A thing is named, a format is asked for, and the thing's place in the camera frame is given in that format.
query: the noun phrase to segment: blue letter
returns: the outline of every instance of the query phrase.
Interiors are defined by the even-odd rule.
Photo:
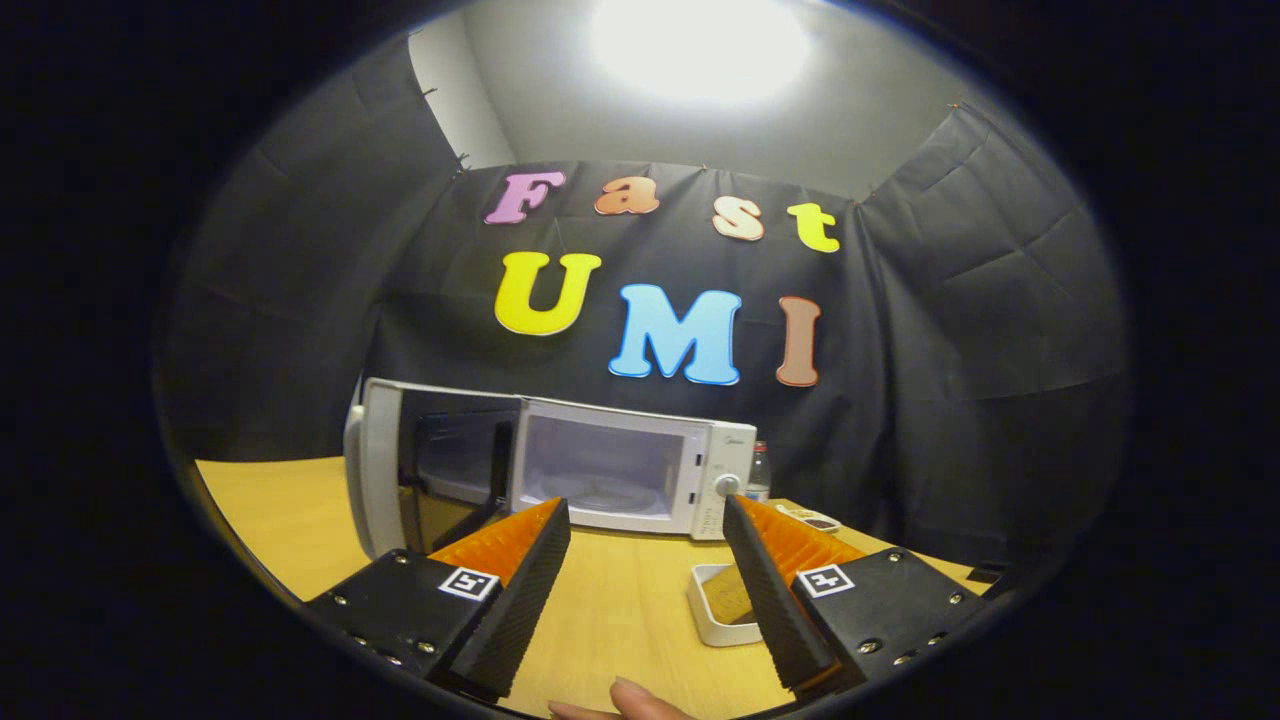
[[[690,382],[712,386],[737,382],[733,313],[742,306],[741,297],[708,290],[698,296],[684,320],[676,318],[667,293],[655,284],[628,284],[622,288],[622,299],[627,301],[627,327],[622,333],[622,351],[609,361],[611,373],[625,378],[646,377],[653,370],[644,359],[648,341],[664,378],[676,374],[692,347],[694,361],[685,368]]]

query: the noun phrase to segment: table surface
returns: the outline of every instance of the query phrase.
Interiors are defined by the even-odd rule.
[[[369,564],[342,457],[197,466],[248,551],[301,600]],[[851,528],[836,537],[867,553],[891,547]],[[969,566],[920,557],[975,593],[991,587],[965,579]],[[791,702],[764,643],[710,647],[698,637],[685,594],[690,571],[732,561],[723,542],[575,527],[511,696],[499,705],[541,717],[549,700],[612,711],[608,688],[617,675],[703,720]]]

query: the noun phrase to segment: black fabric curtain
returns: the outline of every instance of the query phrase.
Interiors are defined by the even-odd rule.
[[[230,169],[177,288],[161,402],[197,459],[342,454],[383,278],[460,168],[392,41]]]
[[[1014,123],[957,109],[861,205],[671,164],[457,169],[403,41],[246,155],[196,240],[164,356],[192,455],[339,455],[364,373],[751,423],[776,496],[963,562],[1061,547],[1101,509],[1128,414],[1119,278],[1082,199]],[[564,184],[522,223],[484,223],[508,174],[554,170]],[[657,183],[659,208],[596,213],[605,183],[632,176]],[[716,231],[726,195],[759,205],[763,238]],[[787,208],[804,202],[835,217],[838,251],[801,242]],[[534,309],[556,304],[561,256],[602,259],[572,327],[497,322],[515,251],[552,259]],[[737,384],[611,374],[634,283],[678,315],[703,291],[739,295]],[[774,377],[783,296],[822,307],[812,387]]]

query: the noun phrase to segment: microwave control panel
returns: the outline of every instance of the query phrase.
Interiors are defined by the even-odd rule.
[[[724,498],[746,489],[754,448],[753,425],[716,423],[710,427],[701,484],[689,530],[692,539],[724,539]]]

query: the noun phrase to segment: microwave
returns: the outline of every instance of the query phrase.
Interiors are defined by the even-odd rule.
[[[343,433],[370,559],[431,552],[504,512],[562,497],[580,527],[723,539],[755,427],[545,397],[369,378]]]

